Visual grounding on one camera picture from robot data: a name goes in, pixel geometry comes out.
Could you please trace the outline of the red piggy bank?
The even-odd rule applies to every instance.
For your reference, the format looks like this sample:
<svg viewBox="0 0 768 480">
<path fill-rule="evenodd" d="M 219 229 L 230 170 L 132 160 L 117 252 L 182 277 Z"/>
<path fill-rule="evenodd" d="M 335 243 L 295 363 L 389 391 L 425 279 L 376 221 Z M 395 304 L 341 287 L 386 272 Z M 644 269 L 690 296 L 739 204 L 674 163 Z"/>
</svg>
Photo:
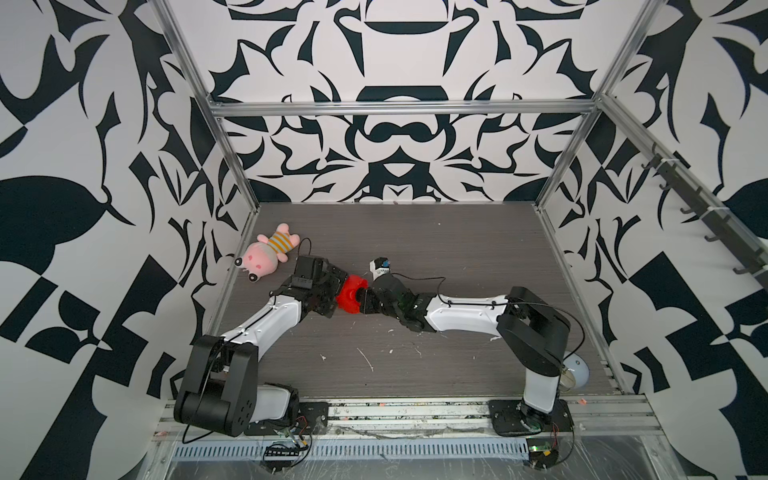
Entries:
<svg viewBox="0 0 768 480">
<path fill-rule="evenodd" d="M 361 297 L 368 288 L 368 281 L 360 276 L 349 275 L 345 280 L 336 302 L 339 308 L 350 314 L 361 312 Z"/>
</svg>

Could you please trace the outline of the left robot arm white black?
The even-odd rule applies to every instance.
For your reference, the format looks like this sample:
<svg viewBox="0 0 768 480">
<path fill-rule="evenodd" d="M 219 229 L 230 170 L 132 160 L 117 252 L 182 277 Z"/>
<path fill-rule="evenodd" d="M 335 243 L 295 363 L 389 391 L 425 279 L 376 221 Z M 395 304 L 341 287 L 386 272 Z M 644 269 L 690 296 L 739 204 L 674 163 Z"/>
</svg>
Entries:
<svg viewBox="0 0 768 480">
<path fill-rule="evenodd" d="M 260 361 L 308 314 L 332 317 L 349 278 L 324 258 L 300 256 L 293 274 L 249 319 L 221 336 L 198 338 L 175 399 L 174 420 L 230 437 L 257 423 L 280 429 L 294 426 L 299 415 L 297 391 L 260 382 Z"/>
</svg>

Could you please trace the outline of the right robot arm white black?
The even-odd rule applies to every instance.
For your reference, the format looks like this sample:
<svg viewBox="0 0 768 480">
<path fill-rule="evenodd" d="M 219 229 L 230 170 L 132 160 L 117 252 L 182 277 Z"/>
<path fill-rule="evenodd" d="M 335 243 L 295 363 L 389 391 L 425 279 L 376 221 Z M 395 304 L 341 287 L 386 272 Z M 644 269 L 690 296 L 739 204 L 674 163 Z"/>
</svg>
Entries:
<svg viewBox="0 0 768 480">
<path fill-rule="evenodd" d="M 525 367 L 522 404 L 540 414 L 553 411 L 571 331 L 564 312 L 532 291 L 514 287 L 488 298 L 415 293 L 392 273 L 349 287 L 339 297 L 365 314 L 395 318 L 411 331 L 464 331 L 502 338 Z"/>
</svg>

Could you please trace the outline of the pink plush pig toy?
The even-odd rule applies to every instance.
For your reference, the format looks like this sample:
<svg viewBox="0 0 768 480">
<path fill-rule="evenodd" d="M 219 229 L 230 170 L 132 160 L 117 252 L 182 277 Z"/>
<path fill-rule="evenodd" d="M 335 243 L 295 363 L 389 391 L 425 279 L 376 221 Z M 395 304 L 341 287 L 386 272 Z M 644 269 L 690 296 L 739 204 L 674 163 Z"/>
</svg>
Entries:
<svg viewBox="0 0 768 480">
<path fill-rule="evenodd" d="M 288 253 L 297 248 L 300 242 L 301 237 L 291 233 L 287 223 L 281 223 L 271 236 L 258 234 L 256 241 L 235 258 L 234 265 L 246 272 L 250 282 L 258 282 L 286 263 L 289 260 Z"/>
</svg>

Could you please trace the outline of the white dome object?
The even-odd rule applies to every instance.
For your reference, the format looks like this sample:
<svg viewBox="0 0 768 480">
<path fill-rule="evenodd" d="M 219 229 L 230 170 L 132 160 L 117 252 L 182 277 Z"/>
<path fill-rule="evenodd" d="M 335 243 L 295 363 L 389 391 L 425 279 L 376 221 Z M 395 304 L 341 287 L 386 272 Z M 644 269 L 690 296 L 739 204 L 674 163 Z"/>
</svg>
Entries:
<svg viewBox="0 0 768 480">
<path fill-rule="evenodd" d="M 561 369 L 560 388 L 563 391 L 580 389 L 589 378 L 590 370 L 585 360 L 575 352 L 567 352 Z"/>
</svg>

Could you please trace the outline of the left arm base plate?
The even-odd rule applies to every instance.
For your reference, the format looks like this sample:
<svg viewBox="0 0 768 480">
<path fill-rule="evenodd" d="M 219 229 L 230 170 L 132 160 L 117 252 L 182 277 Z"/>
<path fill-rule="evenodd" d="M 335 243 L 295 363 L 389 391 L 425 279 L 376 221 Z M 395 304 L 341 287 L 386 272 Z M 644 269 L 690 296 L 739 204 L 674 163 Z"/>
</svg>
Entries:
<svg viewBox="0 0 768 480">
<path fill-rule="evenodd" d="M 325 401 L 300 401 L 290 405 L 281 419 L 251 423 L 245 434 L 247 436 L 285 436 L 289 432 L 302 435 L 323 433 L 328 426 L 329 409 L 330 404 Z"/>
</svg>

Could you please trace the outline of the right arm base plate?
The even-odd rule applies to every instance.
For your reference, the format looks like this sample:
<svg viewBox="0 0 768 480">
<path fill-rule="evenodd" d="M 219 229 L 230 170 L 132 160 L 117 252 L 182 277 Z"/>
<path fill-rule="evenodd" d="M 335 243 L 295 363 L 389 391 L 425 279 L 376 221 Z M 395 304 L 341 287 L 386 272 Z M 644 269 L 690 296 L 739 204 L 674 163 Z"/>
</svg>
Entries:
<svg viewBox="0 0 768 480">
<path fill-rule="evenodd" d="M 561 398 L 555 399 L 550 413 L 527 406 L 522 399 L 489 400 L 487 405 L 492 429 L 501 437 L 572 432 L 574 428 L 568 404 Z"/>
</svg>

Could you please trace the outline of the wall hook rail grey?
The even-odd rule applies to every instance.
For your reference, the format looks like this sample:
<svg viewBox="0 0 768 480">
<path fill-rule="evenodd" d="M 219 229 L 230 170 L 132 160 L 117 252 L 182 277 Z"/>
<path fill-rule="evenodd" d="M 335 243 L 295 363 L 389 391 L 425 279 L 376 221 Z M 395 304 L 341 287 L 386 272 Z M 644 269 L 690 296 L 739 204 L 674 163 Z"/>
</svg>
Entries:
<svg viewBox="0 0 768 480">
<path fill-rule="evenodd" d="M 767 246 L 736 213 L 718 199 L 680 160 L 668 155 L 656 142 L 650 147 L 651 159 L 643 165 L 645 171 L 659 175 L 663 192 L 673 192 L 683 202 L 682 215 L 701 221 L 710 231 L 704 239 L 720 243 L 739 262 L 733 273 L 749 275 L 764 291 L 767 290 Z"/>
</svg>

